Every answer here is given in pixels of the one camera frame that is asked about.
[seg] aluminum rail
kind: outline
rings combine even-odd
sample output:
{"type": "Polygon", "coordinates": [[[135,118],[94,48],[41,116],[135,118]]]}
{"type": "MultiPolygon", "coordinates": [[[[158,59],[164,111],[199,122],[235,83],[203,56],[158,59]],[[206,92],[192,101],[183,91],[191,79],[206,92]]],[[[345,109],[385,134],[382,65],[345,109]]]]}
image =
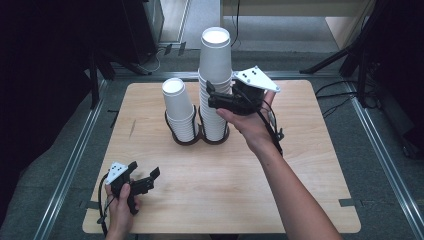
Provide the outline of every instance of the aluminum rail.
{"type": "MultiPolygon", "coordinates": [[[[352,83],[347,83],[346,89],[350,92],[356,91],[355,86],[352,83]]],[[[393,159],[390,157],[380,134],[374,126],[368,110],[362,108],[356,98],[352,99],[352,103],[415,237],[417,239],[424,239],[423,216],[416,201],[412,197],[408,187],[399,174],[393,159]]]]}
{"type": "MultiPolygon", "coordinates": [[[[107,82],[103,80],[101,82],[99,93],[103,95],[107,89],[107,82]]],[[[40,222],[37,232],[35,233],[34,239],[48,239],[62,204],[65,200],[66,194],[68,193],[69,187],[74,178],[75,172],[78,168],[78,164],[81,160],[81,156],[84,153],[84,149],[87,145],[88,139],[90,138],[93,127],[97,121],[100,110],[103,106],[103,99],[101,98],[97,106],[92,109],[87,117],[84,127],[78,137],[77,143],[71,153],[68,163],[63,171],[62,177],[60,178],[56,190],[53,196],[50,198],[46,212],[44,213],[43,219],[40,222]]]]}

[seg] wooden table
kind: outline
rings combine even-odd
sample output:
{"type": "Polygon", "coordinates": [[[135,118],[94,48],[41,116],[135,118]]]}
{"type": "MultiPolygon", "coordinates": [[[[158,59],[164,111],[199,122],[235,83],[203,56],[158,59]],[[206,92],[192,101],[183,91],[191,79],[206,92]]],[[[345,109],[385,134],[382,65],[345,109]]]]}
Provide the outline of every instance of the wooden table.
{"type": "MultiPolygon", "coordinates": [[[[342,233],[361,228],[326,125],[306,80],[275,81],[282,89],[273,103],[284,128],[284,157],[342,233]]],[[[157,166],[155,188],[141,195],[134,233],[282,233],[277,207],[263,170],[231,126],[221,145],[202,140],[191,146],[176,144],[164,119],[161,83],[129,85],[91,200],[113,161],[137,161],[134,179],[148,176],[157,166]]],[[[186,83],[199,104],[198,82],[186,83]]],[[[88,209],[87,233],[101,233],[97,210],[88,209]]]]}

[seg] black cable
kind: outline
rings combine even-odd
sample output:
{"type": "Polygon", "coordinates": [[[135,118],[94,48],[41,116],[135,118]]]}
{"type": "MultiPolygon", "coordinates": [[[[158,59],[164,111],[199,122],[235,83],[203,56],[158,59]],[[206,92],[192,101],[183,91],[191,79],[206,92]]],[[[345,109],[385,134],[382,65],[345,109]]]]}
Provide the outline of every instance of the black cable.
{"type": "Polygon", "coordinates": [[[238,38],[238,18],[239,18],[239,15],[240,15],[240,0],[238,0],[238,3],[237,3],[237,18],[236,18],[236,38],[234,39],[234,41],[233,41],[233,43],[231,44],[231,47],[234,45],[234,43],[237,41],[237,38],[238,38]]]}
{"type": "Polygon", "coordinates": [[[323,95],[323,96],[317,96],[317,99],[322,98],[331,98],[331,97],[338,97],[338,96],[344,96],[344,95],[350,95],[350,94],[357,94],[358,92],[345,92],[345,93],[337,93],[337,94],[330,94],[330,95],[323,95]]]}
{"type": "MultiPolygon", "coordinates": [[[[240,91],[238,88],[233,88],[233,90],[240,94],[240,96],[242,96],[246,101],[249,102],[250,106],[255,109],[255,105],[253,104],[253,102],[246,96],[246,94],[244,94],[242,91],[240,91]]],[[[271,137],[272,142],[274,143],[274,146],[277,148],[277,150],[280,152],[281,155],[283,155],[283,149],[280,146],[279,143],[279,135],[277,133],[277,131],[275,129],[272,129],[271,124],[266,120],[266,118],[264,117],[264,115],[261,113],[260,109],[256,109],[256,113],[259,115],[259,117],[262,119],[262,121],[265,124],[265,128],[268,131],[269,136],[271,137]]]]}
{"type": "MultiPolygon", "coordinates": [[[[358,81],[353,81],[353,80],[350,80],[349,81],[349,80],[346,80],[346,81],[338,81],[338,82],[330,83],[330,84],[327,84],[325,86],[322,86],[320,89],[318,89],[315,92],[315,95],[317,95],[319,92],[321,92],[325,88],[328,88],[328,87],[331,87],[331,86],[334,86],[334,85],[337,85],[337,84],[340,84],[340,83],[358,83],[358,81]]],[[[375,87],[375,84],[367,83],[367,85],[368,86],[371,86],[371,87],[375,87]]]]}
{"type": "Polygon", "coordinates": [[[337,110],[338,107],[341,107],[342,105],[344,105],[345,103],[347,103],[347,101],[351,100],[352,98],[354,98],[354,96],[351,96],[351,97],[347,98],[346,100],[344,100],[342,103],[340,103],[340,104],[338,104],[338,105],[336,105],[334,107],[331,107],[331,108],[327,109],[327,111],[325,111],[324,113],[322,113],[322,116],[324,118],[327,118],[328,116],[330,116],[331,114],[333,114],[337,110]]]}
{"type": "Polygon", "coordinates": [[[102,177],[102,179],[100,180],[100,184],[99,184],[99,190],[98,190],[98,195],[97,195],[97,200],[98,200],[98,205],[99,205],[99,213],[100,213],[100,218],[99,218],[99,220],[97,221],[97,223],[99,223],[99,224],[101,224],[102,225],[102,230],[103,230],[103,234],[105,235],[105,237],[106,237],[106,235],[107,235],[107,226],[106,226],[106,223],[105,223],[105,218],[106,218],[106,212],[103,212],[103,209],[102,209],[102,186],[103,186],[103,182],[105,181],[105,179],[107,178],[107,175],[108,175],[109,173],[106,173],[103,177],[102,177]]]}

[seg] human hand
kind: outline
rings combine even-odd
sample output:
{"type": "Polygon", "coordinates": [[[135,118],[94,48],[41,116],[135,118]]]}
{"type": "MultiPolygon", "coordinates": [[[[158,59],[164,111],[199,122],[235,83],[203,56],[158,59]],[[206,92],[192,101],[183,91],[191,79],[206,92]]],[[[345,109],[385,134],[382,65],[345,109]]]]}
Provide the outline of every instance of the human hand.
{"type": "MultiPolygon", "coordinates": [[[[106,239],[124,239],[131,230],[134,223],[134,216],[130,212],[127,199],[131,192],[128,183],[122,186],[121,193],[118,198],[113,198],[110,185],[105,185],[109,205],[110,224],[106,239]]],[[[135,209],[140,209],[140,199],[134,196],[135,209]]]]}
{"type": "MultiPolygon", "coordinates": [[[[269,106],[271,106],[272,101],[274,100],[274,96],[275,92],[267,91],[264,97],[264,101],[266,101],[269,106]]],[[[269,106],[263,103],[261,109],[261,113],[267,119],[267,121],[269,121],[269,106]]],[[[239,132],[246,139],[250,150],[255,154],[257,154],[258,151],[262,150],[265,146],[274,146],[264,122],[257,113],[252,113],[248,116],[240,116],[223,108],[217,109],[216,113],[227,122],[232,123],[234,127],[239,130],[239,132]]]]}

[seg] stand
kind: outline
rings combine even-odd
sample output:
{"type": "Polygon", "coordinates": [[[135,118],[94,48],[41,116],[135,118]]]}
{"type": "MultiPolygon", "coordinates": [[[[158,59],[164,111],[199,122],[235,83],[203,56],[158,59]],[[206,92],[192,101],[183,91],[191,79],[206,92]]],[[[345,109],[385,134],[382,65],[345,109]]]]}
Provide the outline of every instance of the stand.
{"type": "Polygon", "coordinates": [[[373,13],[366,22],[358,38],[356,38],[351,45],[333,54],[332,56],[328,57],[327,59],[323,60],[322,62],[316,64],[311,68],[300,70],[299,73],[314,74],[322,68],[347,55],[345,61],[339,69],[340,76],[352,76],[355,69],[359,66],[357,97],[362,107],[365,108],[365,82],[367,78],[369,50],[371,49],[371,45],[374,43],[373,40],[375,38],[375,30],[378,25],[378,20],[386,9],[388,2],[389,1],[384,0],[376,1],[373,13]]]}

